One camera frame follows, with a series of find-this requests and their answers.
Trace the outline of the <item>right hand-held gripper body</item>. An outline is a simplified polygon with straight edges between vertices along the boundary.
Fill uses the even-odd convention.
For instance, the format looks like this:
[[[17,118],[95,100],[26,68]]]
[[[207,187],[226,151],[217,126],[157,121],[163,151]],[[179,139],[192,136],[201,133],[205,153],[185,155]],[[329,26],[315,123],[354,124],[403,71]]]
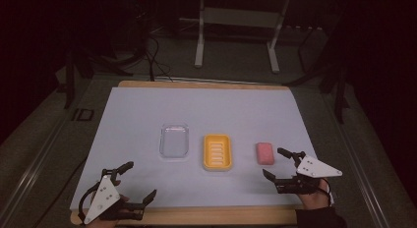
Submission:
[[[324,178],[339,177],[342,172],[319,159],[307,155],[304,151],[293,152],[296,174],[291,179],[277,179],[275,184],[280,194],[306,195],[319,189]]]

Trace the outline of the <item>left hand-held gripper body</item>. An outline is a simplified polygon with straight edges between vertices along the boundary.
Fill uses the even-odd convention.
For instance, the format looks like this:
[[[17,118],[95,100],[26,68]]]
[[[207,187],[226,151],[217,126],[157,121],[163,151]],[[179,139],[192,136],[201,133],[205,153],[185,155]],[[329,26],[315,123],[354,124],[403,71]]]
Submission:
[[[84,225],[116,225],[121,220],[142,220],[145,202],[128,202],[116,189],[120,184],[118,175],[127,168],[103,169],[101,179],[83,195],[83,200],[91,195],[89,210],[83,213]]]

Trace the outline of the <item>pink soap bar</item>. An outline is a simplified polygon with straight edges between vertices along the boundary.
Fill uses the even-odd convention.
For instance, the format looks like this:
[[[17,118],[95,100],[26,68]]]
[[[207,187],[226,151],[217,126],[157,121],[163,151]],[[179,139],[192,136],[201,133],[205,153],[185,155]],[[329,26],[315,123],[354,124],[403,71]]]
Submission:
[[[258,142],[256,144],[256,153],[259,164],[272,165],[274,163],[272,145],[269,142]]]

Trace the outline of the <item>clear plastic lid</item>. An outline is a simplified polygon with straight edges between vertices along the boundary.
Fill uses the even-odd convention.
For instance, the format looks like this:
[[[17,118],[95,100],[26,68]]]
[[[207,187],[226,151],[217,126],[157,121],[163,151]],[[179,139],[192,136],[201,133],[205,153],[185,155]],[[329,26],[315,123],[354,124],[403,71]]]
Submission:
[[[185,158],[189,151],[189,128],[186,124],[162,126],[159,153],[163,158]]]

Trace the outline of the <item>yellow soap dish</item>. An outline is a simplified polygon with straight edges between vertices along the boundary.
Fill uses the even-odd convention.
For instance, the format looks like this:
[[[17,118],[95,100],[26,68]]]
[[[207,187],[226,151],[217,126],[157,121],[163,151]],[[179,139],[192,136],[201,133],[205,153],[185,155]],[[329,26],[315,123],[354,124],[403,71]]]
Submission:
[[[203,165],[208,171],[228,171],[232,168],[231,141],[227,135],[205,135]]]

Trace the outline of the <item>person's left hand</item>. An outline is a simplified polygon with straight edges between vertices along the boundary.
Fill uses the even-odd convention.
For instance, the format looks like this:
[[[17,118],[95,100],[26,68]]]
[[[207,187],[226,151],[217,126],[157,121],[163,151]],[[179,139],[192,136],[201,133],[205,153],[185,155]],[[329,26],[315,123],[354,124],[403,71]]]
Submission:
[[[102,218],[105,212],[112,210],[112,213],[129,213],[128,209],[117,207],[121,201],[129,199],[116,190],[120,182],[113,183],[110,179],[104,178],[98,183],[98,188],[92,192],[90,208],[87,216],[83,219],[86,228],[116,228],[119,220],[116,218]]]

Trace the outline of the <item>person's right hand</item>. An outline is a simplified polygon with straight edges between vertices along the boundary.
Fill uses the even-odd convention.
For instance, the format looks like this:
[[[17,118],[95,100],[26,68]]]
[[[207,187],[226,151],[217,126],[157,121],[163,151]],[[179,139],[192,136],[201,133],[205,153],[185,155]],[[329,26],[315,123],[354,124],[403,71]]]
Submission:
[[[330,206],[330,197],[328,193],[328,181],[322,179],[319,183],[319,189],[312,194],[299,195],[298,198],[307,210],[320,209]]]

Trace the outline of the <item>black stand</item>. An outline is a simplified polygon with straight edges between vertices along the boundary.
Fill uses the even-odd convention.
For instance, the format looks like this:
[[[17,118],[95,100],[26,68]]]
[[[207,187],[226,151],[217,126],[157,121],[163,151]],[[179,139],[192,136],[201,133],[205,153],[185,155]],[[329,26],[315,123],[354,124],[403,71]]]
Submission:
[[[336,26],[328,37],[323,51],[309,68],[309,71],[294,81],[284,83],[284,86],[299,86],[313,78],[321,77],[319,84],[321,93],[331,93],[335,89],[333,113],[339,124],[343,124],[343,107],[345,105],[344,92],[346,85],[347,66],[343,58],[342,31]]]

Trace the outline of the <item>white table mat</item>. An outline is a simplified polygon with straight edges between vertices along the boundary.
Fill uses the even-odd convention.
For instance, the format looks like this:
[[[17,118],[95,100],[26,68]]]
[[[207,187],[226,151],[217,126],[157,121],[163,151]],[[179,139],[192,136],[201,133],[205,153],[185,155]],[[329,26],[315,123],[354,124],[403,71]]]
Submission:
[[[160,135],[165,124],[186,124],[185,158],[163,158]],[[208,134],[231,140],[232,168],[209,172],[203,166]],[[289,90],[116,87],[112,89],[76,188],[72,207],[100,177],[102,169],[128,161],[120,194],[140,201],[157,190],[152,207],[296,204],[280,195],[258,164],[257,143],[313,154],[297,103]]]

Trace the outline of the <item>metal floor rail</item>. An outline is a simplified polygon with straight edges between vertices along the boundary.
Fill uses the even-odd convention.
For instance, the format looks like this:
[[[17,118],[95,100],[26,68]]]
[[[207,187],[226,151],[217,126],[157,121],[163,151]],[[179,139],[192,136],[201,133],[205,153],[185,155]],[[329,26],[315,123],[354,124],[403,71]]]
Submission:
[[[85,158],[70,145],[72,122],[60,120],[0,211],[0,228],[68,228],[69,208]]]
[[[393,228],[390,221],[389,183],[395,180],[387,156],[373,127],[355,99],[342,112],[342,123],[333,111],[334,99],[323,95],[328,114],[341,144],[341,154],[349,168],[336,202],[355,228]]]

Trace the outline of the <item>black floor bracket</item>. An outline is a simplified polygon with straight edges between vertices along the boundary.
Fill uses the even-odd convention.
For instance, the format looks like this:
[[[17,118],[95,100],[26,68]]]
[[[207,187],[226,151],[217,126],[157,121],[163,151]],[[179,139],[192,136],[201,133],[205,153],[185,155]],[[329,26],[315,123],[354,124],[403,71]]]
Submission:
[[[71,118],[72,121],[91,121],[94,116],[93,109],[77,108]]]

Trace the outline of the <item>white metal stand frame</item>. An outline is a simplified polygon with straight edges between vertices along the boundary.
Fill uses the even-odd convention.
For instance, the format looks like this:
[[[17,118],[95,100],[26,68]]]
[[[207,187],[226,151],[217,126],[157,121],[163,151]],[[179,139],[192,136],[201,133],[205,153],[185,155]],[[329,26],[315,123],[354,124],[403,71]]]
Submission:
[[[273,37],[266,43],[268,59],[271,71],[274,74],[280,72],[275,46],[283,27],[284,18],[290,0],[283,0],[278,12],[248,11],[207,7],[205,0],[200,0],[199,5],[199,33],[194,66],[201,68],[204,63],[205,51],[205,24],[228,25],[240,27],[273,29]]]

